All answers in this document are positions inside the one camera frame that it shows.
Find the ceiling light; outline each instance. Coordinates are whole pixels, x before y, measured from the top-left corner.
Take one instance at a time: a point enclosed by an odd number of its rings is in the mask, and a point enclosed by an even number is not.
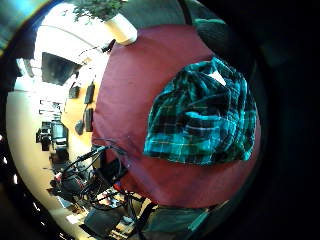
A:
[[[17,176],[17,174],[13,175],[13,183],[14,184],[18,184],[18,176]]]
[[[77,222],[79,222],[79,217],[78,216],[74,216],[74,215],[69,215],[66,217],[66,219],[71,223],[71,224],[75,224]]]
[[[34,206],[34,208],[35,208],[38,212],[40,212],[40,208],[38,208],[35,203],[33,203],[33,206]]]
[[[62,234],[62,233],[60,233],[60,234],[59,234],[59,237],[60,237],[60,238],[62,238],[62,239],[67,240],[67,239],[63,236],[63,234]]]

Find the wire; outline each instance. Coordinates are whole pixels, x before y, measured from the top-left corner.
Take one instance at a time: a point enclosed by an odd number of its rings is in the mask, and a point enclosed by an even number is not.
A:
[[[143,235],[141,229],[140,229],[140,225],[139,225],[139,220],[138,220],[138,217],[137,217],[137,214],[134,210],[134,207],[133,207],[133,204],[132,204],[132,196],[131,194],[127,194],[127,199],[128,199],[128,206],[130,208],[130,212],[132,214],[132,218],[133,218],[133,222],[134,222],[134,226],[135,226],[135,229],[138,233],[138,237],[140,240],[146,240],[145,236]]]

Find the black cable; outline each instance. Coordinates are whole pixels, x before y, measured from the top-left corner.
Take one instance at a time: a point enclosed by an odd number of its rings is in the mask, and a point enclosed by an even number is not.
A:
[[[138,217],[136,215],[136,212],[134,210],[134,207],[133,207],[133,204],[132,204],[132,196],[130,194],[127,194],[127,199],[128,199],[128,206],[130,208],[130,212],[132,214],[132,218],[133,218],[133,222],[134,222],[134,226],[135,226],[135,229],[138,233],[138,237],[140,240],[146,240],[145,236],[143,235],[141,229],[140,229],[140,225],[139,225],[139,220],[138,220]]]
[[[67,191],[67,192],[69,192],[69,193],[71,193],[71,194],[74,194],[74,195],[77,195],[77,196],[78,196],[78,195],[80,194],[80,192],[74,192],[74,191],[72,191],[71,189],[67,189],[65,186],[63,186],[62,182],[63,182],[64,179],[65,179],[66,173],[68,173],[68,170],[69,170],[72,166],[74,166],[75,164],[77,164],[78,162],[84,161],[84,160],[88,159],[89,157],[92,157],[92,156],[100,153],[100,151],[104,151],[104,150],[106,150],[106,149],[108,149],[108,148],[111,148],[111,146],[110,146],[110,145],[109,145],[109,146],[102,146],[102,147],[100,147],[100,148],[98,148],[98,149],[96,149],[96,150],[90,151],[89,153],[86,153],[86,154],[78,157],[78,159],[77,159],[76,161],[74,161],[74,162],[72,162],[71,164],[69,164],[69,165],[61,172],[61,179],[60,179],[61,189],[64,189],[65,191]]]

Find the green plaid shirt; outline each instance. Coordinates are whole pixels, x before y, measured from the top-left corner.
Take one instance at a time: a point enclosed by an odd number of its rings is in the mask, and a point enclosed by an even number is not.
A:
[[[218,71],[226,82],[209,76]],[[256,106],[243,75],[213,57],[184,67],[155,98],[144,154],[208,165],[248,160]]]

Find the computer monitor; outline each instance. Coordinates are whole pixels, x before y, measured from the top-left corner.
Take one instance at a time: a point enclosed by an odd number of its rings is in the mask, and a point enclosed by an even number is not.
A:
[[[63,57],[42,53],[42,81],[62,86],[81,65]]]

